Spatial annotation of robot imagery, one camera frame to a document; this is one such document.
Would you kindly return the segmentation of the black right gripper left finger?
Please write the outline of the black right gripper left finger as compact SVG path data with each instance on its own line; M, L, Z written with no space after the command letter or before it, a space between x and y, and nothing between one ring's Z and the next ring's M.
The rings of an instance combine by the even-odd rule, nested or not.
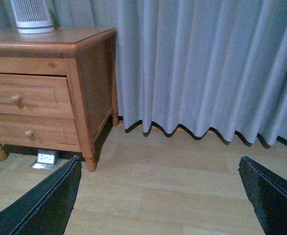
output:
M0 212L0 235L62 235L73 210L82 163L80 157L54 171Z

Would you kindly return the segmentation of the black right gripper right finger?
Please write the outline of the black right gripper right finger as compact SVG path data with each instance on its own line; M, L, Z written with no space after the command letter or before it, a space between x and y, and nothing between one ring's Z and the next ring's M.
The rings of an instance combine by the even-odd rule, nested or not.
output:
M255 215L266 235L287 235L287 180L248 156L239 174Z

